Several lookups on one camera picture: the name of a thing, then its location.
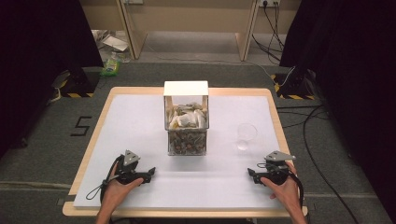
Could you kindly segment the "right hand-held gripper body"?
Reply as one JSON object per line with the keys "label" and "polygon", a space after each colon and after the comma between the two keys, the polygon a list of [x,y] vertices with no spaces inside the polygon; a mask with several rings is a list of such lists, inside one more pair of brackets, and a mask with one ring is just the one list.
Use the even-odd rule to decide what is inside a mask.
{"label": "right hand-held gripper body", "polygon": [[290,173],[290,168],[286,164],[286,161],[293,161],[296,157],[281,151],[273,151],[265,156],[264,159],[264,168],[266,171],[262,177],[271,180],[277,185],[282,185]]}

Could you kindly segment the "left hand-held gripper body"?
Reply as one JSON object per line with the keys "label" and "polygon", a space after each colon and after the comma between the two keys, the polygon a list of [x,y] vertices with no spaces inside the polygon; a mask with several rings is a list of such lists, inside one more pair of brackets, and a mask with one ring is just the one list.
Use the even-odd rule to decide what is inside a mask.
{"label": "left hand-held gripper body", "polygon": [[126,150],[123,155],[118,157],[118,164],[115,175],[116,179],[123,185],[127,185],[137,178],[144,177],[143,173],[138,173],[135,168],[137,167],[140,157],[130,150]]}

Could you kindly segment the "person's right hand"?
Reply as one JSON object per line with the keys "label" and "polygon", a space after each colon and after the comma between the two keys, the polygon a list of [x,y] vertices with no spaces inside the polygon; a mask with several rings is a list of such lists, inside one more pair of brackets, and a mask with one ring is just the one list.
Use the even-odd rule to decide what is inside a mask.
{"label": "person's right hand", "polygon": [[265,177],[262,178],[262,182],[266,187],[273,191],[270,198],[278,199],[286,210],[288,208],[297,206],[301,208],[298,185],[291,177],[288,177],[288,179],[282,185],[277,185]]}

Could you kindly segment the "person's left hand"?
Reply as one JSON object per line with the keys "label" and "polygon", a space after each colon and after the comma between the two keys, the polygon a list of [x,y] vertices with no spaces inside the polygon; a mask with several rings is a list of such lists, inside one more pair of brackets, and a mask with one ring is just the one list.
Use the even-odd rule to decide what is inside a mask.
{"label": "person's left hand", "polygon": [[123,185],[117,180],[111,180],[107,185],[100,212],[112,214],[115,209],[124,201],[130,191],[140,186],[142,183],[143,178],[137,178],[127,185]]}

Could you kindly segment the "clear glass cup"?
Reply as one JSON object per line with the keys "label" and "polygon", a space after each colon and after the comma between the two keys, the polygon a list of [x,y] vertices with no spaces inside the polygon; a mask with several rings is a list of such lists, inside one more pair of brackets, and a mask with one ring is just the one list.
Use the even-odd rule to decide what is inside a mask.
{"label": "clear glass cup", "polygon": [[241,123],[237,127],[236,147],[239,151],[246,152],[253,145],[258,134],[257,128],[251,123]]}

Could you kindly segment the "white table mat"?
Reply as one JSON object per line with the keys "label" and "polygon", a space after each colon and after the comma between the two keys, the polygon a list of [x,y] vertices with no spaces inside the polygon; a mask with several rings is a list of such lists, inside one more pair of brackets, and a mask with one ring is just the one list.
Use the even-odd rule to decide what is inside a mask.
{"label": "white table mat", "polygon": [[[246,152],[236,147],[237,127],[251,123],[258,134]],[[265,96],[212,96],[204,156],[169,156],[161,95],[116,96],[94,137],[94,149],[74,205],[94,208],[94,190],[113,161],[126,150],[140,157],[140,172],[155,167],[152,180],[134,189],[123,203],[135,209],[274,209],[271,191],[248,175],[278,150],[275,125]]]}

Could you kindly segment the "pile of dark packets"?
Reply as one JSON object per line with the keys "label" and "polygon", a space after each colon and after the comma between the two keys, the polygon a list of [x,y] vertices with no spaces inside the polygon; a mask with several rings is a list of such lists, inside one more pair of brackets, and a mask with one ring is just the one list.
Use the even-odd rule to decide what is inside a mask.
{"label": "pile of dark packets", "polygon": [[206,131],[169,131],[168,154],[170,156],[204,156]]}

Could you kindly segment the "wooden table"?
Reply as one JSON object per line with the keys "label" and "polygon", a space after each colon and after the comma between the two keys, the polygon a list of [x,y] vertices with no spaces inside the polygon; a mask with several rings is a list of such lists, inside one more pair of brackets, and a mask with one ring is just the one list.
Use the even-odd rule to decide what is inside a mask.
{"label": "wooden table", "polygon": [[[74,183],[69,191],[72,199],[64,204],[63,212],[67,216],[75,217],[93,217],[97,214],[100,204],[94,208],[77,208],[74,201],[77,197],[82,179],[88,167],[88,163],[92,156],[95,146],[94,137],[100,133],[100,125],[104,123],[107,112],[113,99],[122,94],[131,95],[161,95],[163,97],[163,88],[161,87],[115,87],[111,89],[107,96],[104,108],[93,131],[91,141],[87,147],[86,153],[82,159],[78,173]],[[288,152],[289,148],[286,142],[281,123],[276,112],[272,93],[267,89],[251,89],[251,88],[211,88],[208,95],[208,110],[209,99],[212,96],[265,96],[269,101],[270,116],[275,125],[276,138],[280,144],[279,151]],[[203,217],[203,218],[217,218],[217,217],[283,217],[287,214],[285,208],[280,204],[278,208],[274,209],[245,209],[245,210],[226,210],[226,209],[135,209],[125,208],[121,205],[116,211],[117,217]]]}

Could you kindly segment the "pile of white tea bags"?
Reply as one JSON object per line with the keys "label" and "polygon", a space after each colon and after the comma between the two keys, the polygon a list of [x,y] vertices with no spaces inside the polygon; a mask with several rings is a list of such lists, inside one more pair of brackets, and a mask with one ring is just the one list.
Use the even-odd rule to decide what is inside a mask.
{"label": "pile of white tea bags", "polygon": [[165,110],[166,130],[208,129],[208,110],[196,103],[172,105]]}

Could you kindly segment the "black stand base striped tape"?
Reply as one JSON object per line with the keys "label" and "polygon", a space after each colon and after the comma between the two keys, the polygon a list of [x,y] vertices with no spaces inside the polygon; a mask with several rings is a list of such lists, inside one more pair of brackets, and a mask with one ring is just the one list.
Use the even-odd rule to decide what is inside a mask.
{"label": "black stand base striped tape", "polygon": [[270,76],[274,82],[276,96],[282,99],[314,100],[315,94],[311,80],[305,75],[293,71],[275,73]]}
{"label": "black stand base striped tape", "polygon": [[84,77],[82,78],[72,76],[68,70],[65,70],[54,79],[51,87],[58,90],[62,97],[93,97],[100,79],[100,70],[100,67],[83,67]]}

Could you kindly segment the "green plastic packet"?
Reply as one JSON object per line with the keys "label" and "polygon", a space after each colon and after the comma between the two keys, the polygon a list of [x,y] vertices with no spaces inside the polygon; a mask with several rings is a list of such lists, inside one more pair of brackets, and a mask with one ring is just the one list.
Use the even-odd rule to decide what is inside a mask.
{"label": "green plastic packet", "polygon": [[100,72],[102,77],[114,77],[119,73],[120,60],[115,52],[106,60],[104,67]]}

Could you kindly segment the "black curtain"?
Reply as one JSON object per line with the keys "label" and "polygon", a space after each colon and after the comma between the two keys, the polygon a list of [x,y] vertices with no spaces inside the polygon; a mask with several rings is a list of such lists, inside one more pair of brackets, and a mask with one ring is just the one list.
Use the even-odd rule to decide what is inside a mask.
{"label": "black curtain", "polygon": [[316,82],[396,223],[396,0],[301,0],[281,58]]}
{"label": "black curtain", "polygon": [[0,159],[21,141],[63,71],[101,57],[79,0],[0,0]]}

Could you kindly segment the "beige wooden desk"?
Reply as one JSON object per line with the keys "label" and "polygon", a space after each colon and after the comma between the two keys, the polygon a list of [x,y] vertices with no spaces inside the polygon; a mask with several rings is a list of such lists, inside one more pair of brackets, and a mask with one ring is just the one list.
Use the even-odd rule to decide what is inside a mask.
{"label": "beige wooden desk", "polygon": [[150,32],[231,33],[239,58],[248,58],[251,37],[270,34],[272,19],[285,35],[302,0],[259,7],[258,0],[79,0],[93,30],[122,30],[134,60]]}

